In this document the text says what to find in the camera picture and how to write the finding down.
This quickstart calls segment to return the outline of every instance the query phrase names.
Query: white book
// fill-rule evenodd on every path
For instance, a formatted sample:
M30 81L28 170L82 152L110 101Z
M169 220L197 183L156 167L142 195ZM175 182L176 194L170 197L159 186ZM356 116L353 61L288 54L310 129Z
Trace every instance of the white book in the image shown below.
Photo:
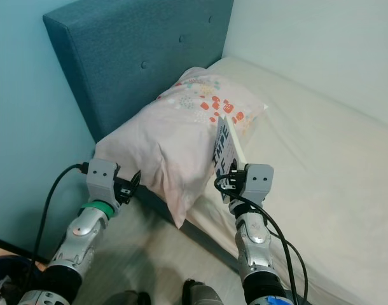
M229 173L231 169L243 170L247 164L234 124L226 116L218 118L217 137L212 160L217 177ZM222 194L222 199L224 203L229 203L229 197L226 195Z

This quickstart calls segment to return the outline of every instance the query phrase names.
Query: pink pillowcase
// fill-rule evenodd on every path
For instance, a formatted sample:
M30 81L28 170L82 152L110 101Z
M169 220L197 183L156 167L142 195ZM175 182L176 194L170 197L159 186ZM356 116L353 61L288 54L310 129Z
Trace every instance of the pink pillowcase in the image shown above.
M102 139L95 157L117 162L118 175L127 180L141 170L141 184L166 202L181 227L213 173L218 116L229 116L241 137L264 107L242 85L191 68L156 101Z

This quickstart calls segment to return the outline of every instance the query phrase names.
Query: white bed sheet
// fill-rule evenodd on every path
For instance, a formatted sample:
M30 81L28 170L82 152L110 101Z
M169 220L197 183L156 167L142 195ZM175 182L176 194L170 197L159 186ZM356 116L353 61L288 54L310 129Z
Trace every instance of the white bed sheet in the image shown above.
M210 69L270 99L244 152L248 162L275 168L264 208L303 256L309 301L388 304L388 127L241 60L224 58ZM187 218L237 255L235 219L213 178ZM272 252L288 285L279 242ZM303 273L292 258L302 295Z

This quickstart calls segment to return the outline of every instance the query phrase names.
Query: fabric headboard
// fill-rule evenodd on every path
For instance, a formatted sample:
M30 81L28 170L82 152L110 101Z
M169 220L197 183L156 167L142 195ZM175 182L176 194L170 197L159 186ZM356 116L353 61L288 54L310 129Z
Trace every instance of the fabric headboard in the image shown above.
M95 141L222 55L233 0L79 0L43 17Z

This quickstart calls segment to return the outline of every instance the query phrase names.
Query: floor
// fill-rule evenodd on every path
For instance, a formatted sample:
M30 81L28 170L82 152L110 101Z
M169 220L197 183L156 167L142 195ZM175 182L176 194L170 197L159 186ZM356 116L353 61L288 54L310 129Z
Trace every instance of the floor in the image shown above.
M74 305L102 305L124 290L154 305L179 305L187 278L204 281L225 305L245 304L239 276L137 200L112 219Z

